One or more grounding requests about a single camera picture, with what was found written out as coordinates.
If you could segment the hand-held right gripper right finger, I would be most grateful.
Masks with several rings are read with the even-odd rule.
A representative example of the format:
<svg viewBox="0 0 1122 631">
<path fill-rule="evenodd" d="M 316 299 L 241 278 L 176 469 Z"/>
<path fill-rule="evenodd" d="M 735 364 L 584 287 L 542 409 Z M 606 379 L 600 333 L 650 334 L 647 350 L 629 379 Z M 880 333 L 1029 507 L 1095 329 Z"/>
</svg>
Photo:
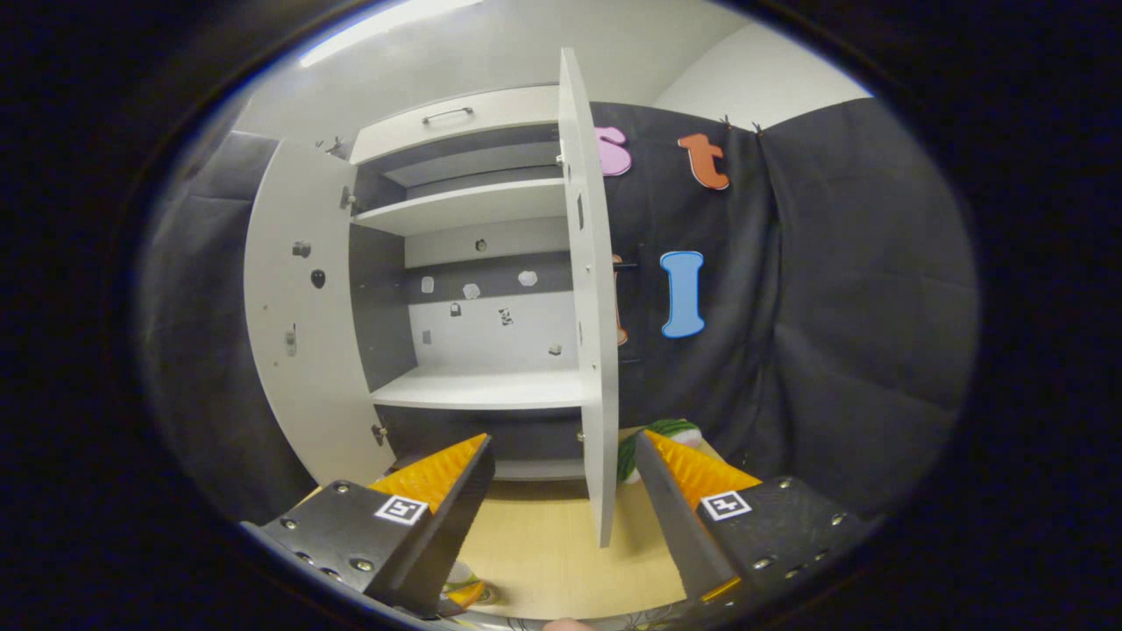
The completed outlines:
<svg viewBox="0 0 1122 631">
<path fill-rule="evenodd" d="M 695 606 L 767 606 L 865 542 L 870 523 L 791 476 L 757 479 L 645 430 L 635 461 Z"/>
</svg>

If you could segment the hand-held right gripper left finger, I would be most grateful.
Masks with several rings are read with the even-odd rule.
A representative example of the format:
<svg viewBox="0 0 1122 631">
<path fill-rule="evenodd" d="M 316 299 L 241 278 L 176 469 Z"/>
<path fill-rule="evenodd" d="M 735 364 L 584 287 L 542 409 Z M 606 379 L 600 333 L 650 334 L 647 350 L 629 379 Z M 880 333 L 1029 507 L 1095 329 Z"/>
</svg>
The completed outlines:
<svg viewBox="0 0 1122 631">
<path fill-rule="evenodd" d="M 493 479 L 493 438 L 477 435 L 369 485 L 329 482 L 241 528 L 273 563 L 373 618 L 451 618 L 479 595 L 444 587 Z"/>
</svg>

